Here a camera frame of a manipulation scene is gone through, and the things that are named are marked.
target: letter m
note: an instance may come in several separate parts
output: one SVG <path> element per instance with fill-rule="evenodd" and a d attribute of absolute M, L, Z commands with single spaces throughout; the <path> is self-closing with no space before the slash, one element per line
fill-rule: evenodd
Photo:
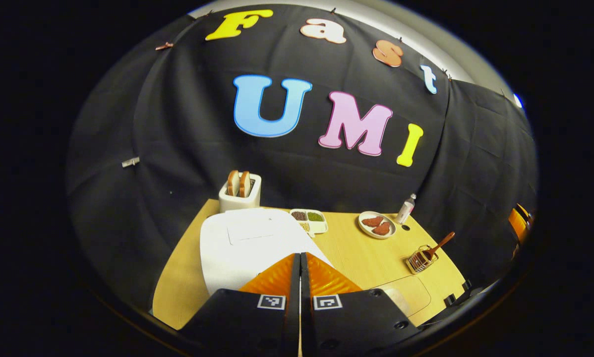
<path fill-rule="evenodd" d="M 342 91 L 333 91 L 329 98 L 333 101 L 333 113 L 326 135 L 319 138 L 319 145 L 331 149 L 341 147 L 343 144 L 341 130 L 343 128 L 347 149 L 352 149 L 365 134 L 365 139 L 358 145 L 358 151 L 365 155 L 379 156 L 385 125 L 387 120 L 392 117 L 392 109 L 376 105 L 361 118 L 356 100 L 352 95 Z"/>

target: toast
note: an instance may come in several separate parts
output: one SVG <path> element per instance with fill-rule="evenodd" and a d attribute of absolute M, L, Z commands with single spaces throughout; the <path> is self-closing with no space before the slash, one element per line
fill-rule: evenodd
<path fill-rule="evenodd" d="M 378 225 L 381 224 L 381 221 L 383 221 L 383 217 L 374 217 L 364 219 L 363 221 L 361 221 L 361 223 L 365 224 L 368 227 L 378 227 Z"/>
<path fill-rule="evenodd" d="M 390 222 L 383 222 L 377 228 L 372 229 L 373 233 L 376 233 L 379 236 L 384 236 L 390 232 Z"/>
<path fill-rule="evenodd" d="M 227 194 L 229 196 L 237 196 L 240 188 L 240 176 L 237 170 L 233 170 L 229 173 L 229 179 L 227 180 Z"/>
<path fill-rule="evenodd" d="M 248 197 L 251 193 L 251 176 L 248 171 L 242 172 L 240 177 L 240 197 Z"/>

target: small bottle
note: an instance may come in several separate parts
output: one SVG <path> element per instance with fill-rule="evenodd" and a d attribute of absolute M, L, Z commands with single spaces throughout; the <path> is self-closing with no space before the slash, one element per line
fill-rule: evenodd
<path fill-rule="evenodd" d="M 399 211 L 399 214 L 396 216 L 395 221 L 397 224 L 403 224 L 408 219 L 410 213 L 412 213 L 412 210 L 414 209 L 415 199 L 416 194 L 412 193 L 412 196 L 405 200 L 403 206 L 401 207 L 401 210 Z"/>

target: wire basket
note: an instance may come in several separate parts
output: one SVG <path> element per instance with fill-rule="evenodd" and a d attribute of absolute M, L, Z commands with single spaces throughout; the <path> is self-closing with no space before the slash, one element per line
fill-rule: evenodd
<path fill-rule="evenodd" d="M 427 269 L 433 262 L 438 260 L 438 253 L 434 253 L 431 260 L 429 260 L 423 253 L 425 250 L 429 250 L 430 246 L 422 245 L 418 247 L 412 255 L 405 258 L 405 263 L 408 265 L 413 274 L 418 274 L 424 269 Z"/>

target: wooden spatula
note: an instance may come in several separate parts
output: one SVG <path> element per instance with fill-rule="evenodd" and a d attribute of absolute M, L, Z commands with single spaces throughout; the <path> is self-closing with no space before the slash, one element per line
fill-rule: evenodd
<path fill-rule="evenodd" d="M 431 260 L 431 258 L 433 258 L 433 255 L 436 253 L 438 248 L 442 247 L 442 245 L 445 244 L 446 242 L 449 242 L 449 240 L 451 240 L 451 238 L 453 238 L 455 235 L 456 235 L 455 232 L 449 233 L 445 238 L 442 238 L 442 241 L 440 241 L 440 243 L 438 243 L 438 245 L 435 248 L 432 248 L 429 250 L 424 250 L 422 252 L 427 257 L 428 260 Z"/>

